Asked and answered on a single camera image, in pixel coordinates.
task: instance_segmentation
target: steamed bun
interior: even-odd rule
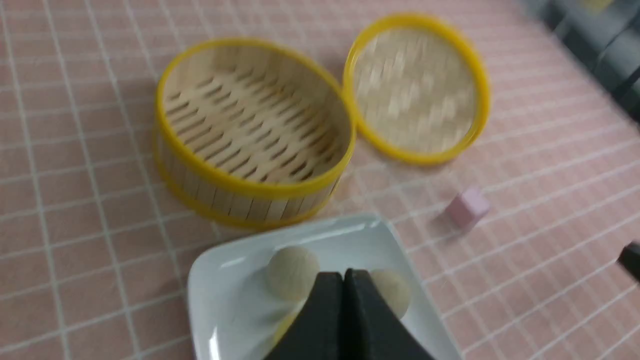
[[[267,265],[267,284],[274,295],[286,301],[308,297],[320,265],[316,255],[298,246],[280,249]]]
[[[402,319],[411,301],[409,285],[393,270],[373,270],[371,279],[389,308]]]

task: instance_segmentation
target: pink tile tablecloth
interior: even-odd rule
[[[266,37],[336,75],[386,13],[459,27],[493,85],[490,123],[443,168],[365,142],[320,217],[378,211],[467,359],[638,359],[640,290],[614,263],[640,234],[640,136],[515,0],[0,2],[0,360],[191,359],[186,276],[240,235],[199,219],[150,156],[155,81],[211,37]],[[464,186],[493,211],[458,236]]]

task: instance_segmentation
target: black object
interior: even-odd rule
[[[434,360],[397,319],[365,270],[347,270],[342,291],[342,359]]]
[[[302,310],[265,360],[338,360],[342,276],[318,273]]]
[[[632,241],[618,258],[620,264],[640,284],[640,244]]]

